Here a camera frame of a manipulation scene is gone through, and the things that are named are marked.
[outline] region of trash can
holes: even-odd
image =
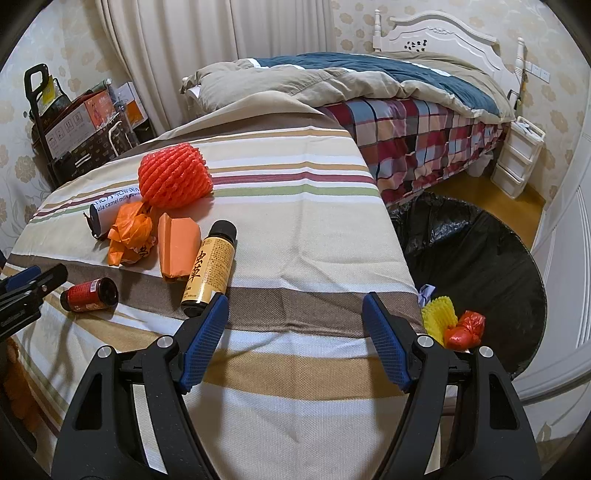
[[[470,203],[423,193],[390,212],[417,289],[436,287],[456,315],[486,317],[482,344],[498,355],[511,378],[538,350],[546,323],[540,272],[517,234]]]

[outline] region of curtain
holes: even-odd
[[[183,77],[217,61],[334,50],[329,0],[96,0],[158,134],[189,121]]]

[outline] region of metal bolt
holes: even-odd
[[[160,348],[168,348],[169,346],[171,346],[173,344],[174,340],[171,336],[164,336],[164,337],[160,337],[158,339],[158,341],[156,342],[156,345],[158,345]]]
[[[428,337],[427,335],[421,335],[418,338],[417,342],[420,346],[423,346],[425,348],[433,346],[433,339],[431,337]]]
[[[98,355],[101,358],[107,358],[111,354],[112,351],[113,351],[113,349],[110,346],[105,345],[105,346],[102,346],[99,348]]]
[[[488,346],[481,346],[478,351],[480,352],[480,354],[486,358],[490,358],[494,355],[494,352],[492,351],[492,348],[488,347]]]

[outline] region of plaid bed skirt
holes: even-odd
[[[359,98],[319,110],[349,131],[388,207],[466,169],[504,130],[412,98]]]

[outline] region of white headboard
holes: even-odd
[[[382,37],[381,14],[375,11],[375,51],[429,51],[467,61],[495,79],[509,103],[515,105],[525,67],[523,38],[517,39],[515,71],[510,72],[492,49],[497,44],[495,37],[477,32],[450,14],[429,10],[413,17],[390,17],[390,20],[395,22],[394,29]]]

